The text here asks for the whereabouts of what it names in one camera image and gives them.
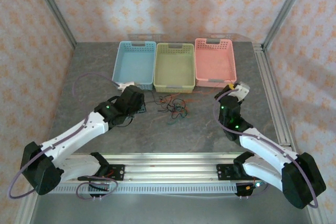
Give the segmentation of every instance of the pink basket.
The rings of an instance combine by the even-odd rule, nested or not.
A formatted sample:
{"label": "pink basket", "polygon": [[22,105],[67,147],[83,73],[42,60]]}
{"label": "pink basket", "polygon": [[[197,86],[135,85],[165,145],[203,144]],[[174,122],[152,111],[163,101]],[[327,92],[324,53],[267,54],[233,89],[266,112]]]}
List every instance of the pink basket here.
{"label": "pink basket", "polygon": [[235,56],[229,39],[196,39],[196,85],[224,88],[237,81]]}

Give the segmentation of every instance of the aluminum frame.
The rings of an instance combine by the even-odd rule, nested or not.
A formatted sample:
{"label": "aluminum frame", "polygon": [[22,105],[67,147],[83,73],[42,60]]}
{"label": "aluminum frame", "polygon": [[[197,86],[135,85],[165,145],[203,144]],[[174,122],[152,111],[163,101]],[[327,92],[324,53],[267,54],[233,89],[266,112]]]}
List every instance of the aluminum frame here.
{"label": "aluminum frame", "polygon": [[295,146],[295,141],[290,130],[289,123],[283,111],[280,99],[280,91],[276,85],[273,70],[268,60],[267,52],[261,45],[254,45],[260,76],[263,81],[268,105],[276,129],[278,142],[282,146]]}
{"label": "aluminum frame", "polygon": [[295,3],[295,0],[285,0],[277,18],[274,20],[274,23],[270,29],[270,31],[268,32],[265,41],[263,43],[263,48],[268,49],[272,43],[272,41],[274,40],[277,32],[279,31],[282,23],[284,22],[284,20],[286,19],[289,11],[291,10],[291,8],[293,7]]}
{"label": "aluminum frame", "polygon": [[45,0],[46,4],[50,8],[52,14],[56,18],[57,23],[59,24],[60,28],[63,30],[65,36],[67,37],[70,45],[72,46],[73,49],[76,47],[76,39],[74,35],[72,34],[67,22],[65,21],[61,11],[59,10],[55,0]]}
{"label": "aluminum frame", "polygon": [[[60,183],[49,194],[74,194],[80,186],[80,182],[74,183]],[[102,185],[100,188],[109,189],[112,191],[115,184]],[[80,194],[92,194],[98,192],[99,194],[108,194],[108,191],[101,191],[96,188],[91,188],[88,185],[80,186],[78,188]],[[217,183],[164,183],[164,184],[134,184],[128,182],[118,182],[118,187],[113,194],[234,194],[237,192],[235,183],[217,182]]]}
{"label": "aluminum frame", "polygon": [[[32,190],[32,186],[26,186],[26,191]],[[37,201],[37,193],[32,193],[21,200],[14,224],[30,224]]]}

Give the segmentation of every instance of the grey table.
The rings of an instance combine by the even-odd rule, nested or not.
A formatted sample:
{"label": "grey table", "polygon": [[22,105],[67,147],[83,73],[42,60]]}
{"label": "grey table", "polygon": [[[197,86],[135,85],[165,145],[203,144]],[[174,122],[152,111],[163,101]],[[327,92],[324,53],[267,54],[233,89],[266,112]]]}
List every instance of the grey table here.
{"label": "grey table", "polygon": [[[105,72],[109,77],[115,62],[118,43],[79,43],[75,50],[67,80],[60,98],[51,136],[55,137],[84,116],[71,95],[71,86],[85,72]],[[265,91],[252,44],[234,42],[238,80],[250,86],[250,94],[242,104],[242,115],[264,135],[276,141]],[[196,87],[209,94],[181,94],[187,102],[188,118],[172,120],[159,106],[147,103],[147,113],[136,115],[124,128],[114,128],[97,137],[78,152],[90,153],[185,153],[243,152],[230,142],[212,116],[214,95],[221,89]],[[85,77],[78,84],[78,97],[89,109],[119,94],[112,84],[99,77]],[[152,101],[152,93],[145,93]],[[282,193],[269,192],[249,200],[225,195],[200,198],[169,195],[123,194],[106,198],[103,204],[78,200],[75,195],[38,197],[31,224],[38,223],[311,223],[306,210],[290,205]]]}
{"label": "grey table", "polygon": [[[51,129],[51,137],[69,129],[85,115],[83,108],[72,97],[73,82],[83,73],[101,72],[112,77],[118,42],[79,43],[72,59],[59,106]],[[242,116],[262,134],[276,141],[276,132],[260,77],[252,43],[234,42],[238,81],[250,86],[250,93],[242,104]],[[150,91],[145,91],[147,112],[135,116],[127,126],[115,127],[78,150],[78,153],[232,153],[243,148],[230,142],[216,124],[212,109],[214,95],[221,89],[195,87],[202,93],[180,94],[175,98],[187,102],[188,117],[172,120],[171,114],[160,113]],[[77,85],[78,98],[89,110],[113,95],[116,88],[101,77],[87,76]],[[156,100],[164,93],[153,92]]]}

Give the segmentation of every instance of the wire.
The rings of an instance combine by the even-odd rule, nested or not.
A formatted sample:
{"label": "wire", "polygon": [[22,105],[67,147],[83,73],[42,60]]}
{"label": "wire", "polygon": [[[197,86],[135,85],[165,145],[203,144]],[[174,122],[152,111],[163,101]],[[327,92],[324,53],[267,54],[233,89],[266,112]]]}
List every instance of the wire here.
{"label": "wire", "polygon": [[153,96],[153,101],[145,102],[145,104],[154,102],[156,105],[160,105],[161,109],[159,109],[158,112],[162,113],[171,112],[172,119],[177,119],[179,116],[181,118],[185,118],[188,115],[186,102],[180,98],[173,99],[173,97],[179,95],[179,93],[173,95],[168,94],[165,96],[159,96],[159,101],[157,101],[154,97],[153,91],[152,90],[150,91]]}
{"label": "wire", "polygon": [[[223,82],[226,82],[226,83],[229,82],[230,84],[234,84],[231,79],[225,79],[225,80],[223,80]],[[195,93],[199,93],[199,94],[203,94],[203,95],[211,94],[214,91],[216,91],[216,88],[221,88],[221,87],[218,87],[220,84],[223,84],[223,83],[219,82],[216,86],[212,87],[210,89],[210,91],[207,91],[207,92],[204,92],[204,91],[193,91],[192,94],[195,94]]]}
{"label": "wire", "polygon": [[[115,185],[115,188],[112,190],[112,191],[110,191],[108,194],[105,194],[105,195],[103,195],[103,196],[99,196],[99,199],[100,200],[102,200],[102,198],[104,198],[104,197],[106,197],[106,196],[109,196],[109,195],[111,195],[116,189],[117,189],[117,187],[118,187],[118,182],[116,181],[116,180],[114,180],[113,178],[107,178],[107,177],[97,177],[97,176],[84,176],[84,177],[87,177],[87,178],[94,178],[94,179],[103,179],[103,180],[109,180],[109,181],[112,181],[112,182],[114,182],[116,185]],[[76,196],[78,197],[78,198],[80,198],[80,199],[82,199],[82,200],[95,200],[96,199],[96,197],[93,197],[93,198],[83,198],[83,197],[81,197],[79,194],[78,194],[78,190],[79,190],[79,188],[82,186],[82,185],[94,185],[94,186],[99,186],[99,185],[109,185],[109,184],[107,184],[107,183],[94,183],[94,182],[83,182],[83,183],[81,183],[81,184],[79,184],[79,186],[76,188]]]}
{"label": "wire", "polygon": [[131,118],[130,122],[126,125],[117,125],[117,127],[119,128],[123,128],[123,127],[127,127],[128,125],[130,125],[133,122],[133,118]]}
{"label": "wire", "polygon": [[[264,187],[264,189],[262,191],[260,191],[260,192],[258,192],[256,194],[252,194],[250,196],[245,196],[245,197],[248,199],[250,197],[259,196],[261,194],[264,194],[267,191],[267,189],[269,188],[269,184],[268,183],[265,183],[265,184],[266,184],[266,186]],[[251,185],[251,183],[240,183],[240,184],[237,184],[237,186],[243,186],[243,185]]]}
{"label": "wire", "polygon": [[89,185],[89,187],[91,187],[93,189],[96,189],[96,190],[99,190],[99,191],[109,191],[108,189],[100,188],[100,187],[97,187],[97,186],[94,186],[94,185]]}
{"label": "wire", "polygon": [[[116,87],[119,87],[119,84],[117,84],[116,82],[112,81],[112,79],[109,79],[108,77],[106,77],[106,76],[104,76],[104,75],[102,75],[100,73],[96,73],[96,72],[84,73],[84,74],[80,75],[74,81],[74,83],[72,84],[72,95],[78,101],[78,103],[80,105],[82,105],[82,103],[79,101],[79,99],[76,96],[76,84],[77,84],[77,82],[81,78],[83,78],[85,76],[88,76],[88,75],[95,75],[95,76],[103,77],[103,78],[107,79],[108,81],[111,81]],[[26,197],[26,196],[30,195],[31,193],[33,193],[35,191],[35,189],[32,189],[32,190],[30,190],[30,191],[28,191],[28,192],[26,192],[26,193],[24,193],[22,195],[19,195],[19,196],[13,196],[13,195],[11,195],[13,187],[14,187],[14,184],[16,183],[16,181],[19,178],[19,176],[23,173],[23,171],[28,168],[29,165],[31,165],[35,160],[37,160],[39,157],[41,157],[47,151],[51,150],[53,147],[56,147],[57,145],[65,142],[66,140],[68,140],[68,139],[74,137],[75,135],[77,135],[82,129],[84,129],[84,127],[86,126],[86,124],[87,124],[88,121],[89,121],[89,113],[87,113],[87,111],[86,111],[85,119],[84,119],[82,125],[76,131],[74,131],[70,135],[64,137],[63,139],[57,141],[53,146],[49,146],[49,147],[45,148],[43,151],[39,152],[36,156],[34,156],[31,160],[29,160],[25,165],[23,165],[22,168],[17,172],[17,174],[14,176],[14,178],[10,182],[8,190],[7,190],[7,197],[10,198],[10,199],[21,199],[21,198]]]}
{"label": "wire", "polygon": [[253,138],[256,138],[258,140],[261,140],[263,141],[264,143],[268,144],[268,145],[271,145],[274,149],[276,149],[277,151],[279,151],[281,154],[284,154],[284,156],[286,158],[288,158],[290,161],[293,162],[293,164],[296,166],[296,168],[299,170],[299,172],[301,173],[301,175],[303,176],[303,179],[305,180],[305,182],[307,183],[308,185],[308,188],[310,190],[310,193],[311,193],[311,196],[313,198],[313,201],[314,201],[314,205],[312,205],[311,203],[308,203],[308,206],[312,207],[312,208],[318,208],[319,204],[317,202],[317,198],[316,198],[316,194],[315,194],[315,191],[313,189],[313,186],[311,184],[311,182],[309,181],[307,175],[305,174],[305,172],[303,171],[303,169],[301,168],[301,166],[296,162],[295,159],[293,159],[291,156],[287,155],[286,152],[284,152],[281,148],[279,148],[276,144],[270,142],[270,141],[267,141],[266,139],[264,139],[263,137],[259,137],[259,136],[255,136],[255,135],[252,135],[252,134],[248,134],[248,133],[244,133],[244,132],[239,132],[239,131],[233,131],[233,130],[230,130],[229,128],[223,126],[220,121],[217,119],[217,116],[216,116],[216,105],[217,105],[217,102],[220,101],[220,99],[232,92],[236,92],[238,91],[237,89],[234,89],[234,90],[229,90],[223,94],[221,94],[215,101],[214,103],[214,107],[213,107],[213,115],[214,115],[214,118],[215,118],[215,121],[225,130],[225,131],[228,131],[228,132],[231,132],[231,133],[234,133],[234,134],[238,134],[238,135],[241,135],[241,136],[249,136],[249,137],[253,137]]}

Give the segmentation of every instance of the yellow basket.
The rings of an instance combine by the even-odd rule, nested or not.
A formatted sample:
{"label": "yellow basket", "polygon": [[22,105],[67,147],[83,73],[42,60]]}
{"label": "yellow basket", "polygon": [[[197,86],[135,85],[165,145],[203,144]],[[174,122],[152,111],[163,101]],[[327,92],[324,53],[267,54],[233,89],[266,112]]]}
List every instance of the yellow basket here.
{"label": "yellow basket", "polygon": [[191,93],[195,87],[193,44],[158,43],[154,86],[157,92]]}

